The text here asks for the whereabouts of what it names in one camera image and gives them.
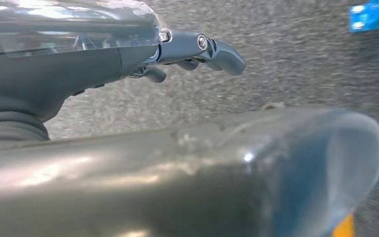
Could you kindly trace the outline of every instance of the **gray pavement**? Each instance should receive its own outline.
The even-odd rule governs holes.
[[[358,110],[379,121],[379,32],[352,35],[348,3],[318,0],[148,0],[172,29],[231,42],[239,77],[165,68],[161,84],[125,79],[68,99],[46,123],[53,139],[157,129],[266,102]],[[359,237],[379,237],[379,185],[357,213]]]

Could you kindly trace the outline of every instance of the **brake lever bolt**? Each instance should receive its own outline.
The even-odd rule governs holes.
[[[201,50],[206,50],[208,47],[207,37],[204,35],[199,35],[197,40],[198,40],[198,47]]]
[[[160,31],[159,37],[162,43],[168,43],[172,40],[172,33],[168,28],[164,28]]]

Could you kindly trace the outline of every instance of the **orange reflector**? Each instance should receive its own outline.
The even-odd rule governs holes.
[[[355,237],[354,214],[350,214],[335,229],[332,237]]]

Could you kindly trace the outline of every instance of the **blue object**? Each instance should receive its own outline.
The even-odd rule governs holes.
[[[349,9],[351,32],[363,32],[379,29],[379,0],[370,0],[367,4]]]

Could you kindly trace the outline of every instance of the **clear plastic cover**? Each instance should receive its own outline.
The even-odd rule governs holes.
[[[134,0],[0,0],[0,54],[157,45],[160,24]]]

